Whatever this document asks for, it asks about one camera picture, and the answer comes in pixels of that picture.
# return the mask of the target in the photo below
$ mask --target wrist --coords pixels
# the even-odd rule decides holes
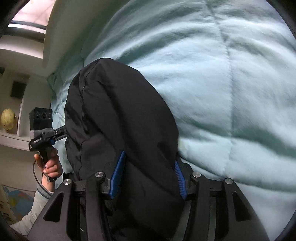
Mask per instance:
[[[42,175],[42,185],[45,187],[45,189],[49,192],[54,192],[54,185],[55,182],[48,182],[47,177],[45,175]]]

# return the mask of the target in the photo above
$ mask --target person's arm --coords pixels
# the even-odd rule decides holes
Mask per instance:
[[[43,173],[47,173],[49,177],[59,177],[62,175],[62,166],[59,162],[59,157],[57,155],[57,149],[54,149],[51,153],[51,159],[46,163],[44,167],[42,159],[39,155],[35,154],[34,158],[36,160],[39,169]],[[23,219],[16,224],[11,225],[15,231],[22,235],[28,235],[31,230],[35,220],[39,216],[40,212],[46,205],[47,201],[54,192],[55,182],[47,182],[45,175],[42,175],[42,186],[50,192],[50,195],[46,193],[39,185],[37,185],[37,191],[35,193],[34,202],[31,211],[23,217]]]

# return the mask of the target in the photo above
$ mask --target finger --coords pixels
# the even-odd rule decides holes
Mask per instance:
[[[51,158],[50,160],[48,160],[48,162],[45,164],[45,167],[50,168],[58,163],[59,163],[59,156],[55,156],[55,157]]]
[[[52,173],[52,172],[57,172],[59,170],[59,168],[58,168],[58,165],[57,164],[55,164],[53,167],[51,167],[51,168],[46,168],[46,169],[44,169],[43,170],[43,173],[45,173],[45,174],[49,174],[49,173]]]
[[[48,174],[49,177],[55,178],[55,177],[59,177],[60,174],[58,172],[52,172]]]
[[[38,155],[38,154],[35,154],[34,159],[36,161],[37,166],[40,167],[40,168],[43,168],[43,161],[42,161],[41,156]]]
[[[54,157],[58,154],[58,150],[56,148],[52,149],[52,151],[50,152],[50,156]]]

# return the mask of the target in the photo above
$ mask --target black handle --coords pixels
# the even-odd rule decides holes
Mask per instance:
[[[47,147],[45,149],[39,150],[39,153],[40,153],[40,155],[42,156],[42,159],[43,159],[44,166],[48,162],[48,160],[50,159],[49,155],[50,155],[53,148],[54,147],[51,146],[51,147]],[[45,174],[45,175],[47,177],[47,180],[50,181],[50,182],[54,182],[57,179],[56,177],[52,178],[52,177],[49,177],[47,174]]]

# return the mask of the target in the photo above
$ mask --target gray sleeve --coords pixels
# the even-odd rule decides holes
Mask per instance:
[[[37,187],[31,211],[26,216],[24,216],[21,221],[11,225],[10,227],[20,234],[27,236],[35,220],[39,216],[50,197],[51,196],[44,192],[40,187]]]

